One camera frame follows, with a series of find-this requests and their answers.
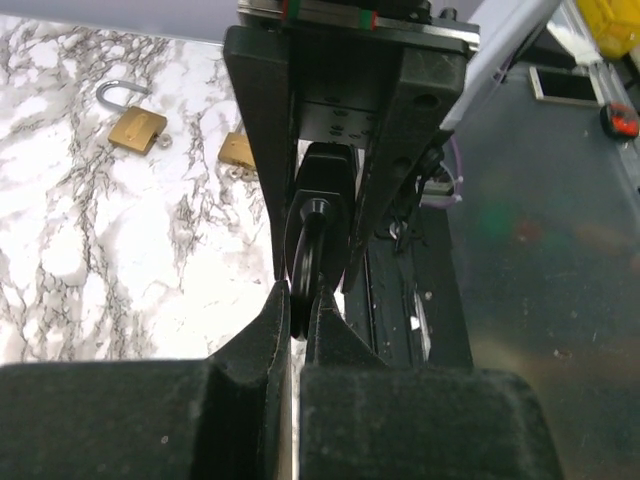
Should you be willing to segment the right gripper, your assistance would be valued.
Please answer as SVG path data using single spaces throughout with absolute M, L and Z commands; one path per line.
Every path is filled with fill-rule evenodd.
M 476 25 L 426 1 L 242 1 L 223 57 L 270 222 L 274 277 L 298 140 L 366 148 L 342 291 L 368 241 L 460 97 Z

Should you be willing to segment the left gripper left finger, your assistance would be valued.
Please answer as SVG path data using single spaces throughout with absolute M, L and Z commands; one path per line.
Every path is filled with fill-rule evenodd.
M 290 294 L 197 360 L 1 370 L 5 479 L 288 479 Z

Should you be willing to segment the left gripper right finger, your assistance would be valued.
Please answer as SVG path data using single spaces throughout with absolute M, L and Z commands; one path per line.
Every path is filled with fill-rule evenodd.
M 510 372 L 393 368 L 314 301 L 300 379 L 302 479 L 560 479 L 532 388 Z

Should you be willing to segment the black padlock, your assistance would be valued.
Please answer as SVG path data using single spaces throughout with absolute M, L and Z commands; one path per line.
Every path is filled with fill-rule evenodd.
M 291 334 L 308 335 L 320 285 L 334 291 L 349 257 L 355 211 L 357 151 L 346 145 L 309 145 L 295 179 L 285 228 L 285 260 L 291 286 Z

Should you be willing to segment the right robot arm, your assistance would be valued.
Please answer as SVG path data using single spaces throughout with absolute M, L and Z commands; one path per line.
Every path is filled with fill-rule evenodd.
M 274 273 L 303 282 L 304 204 L 330 208 L 314 263 L 349 290 L 395 200 L 479 89 L 556 9 L 485 1 L 469 21 L 427 1 L 241 1 L 223 58 L 266 202 Z

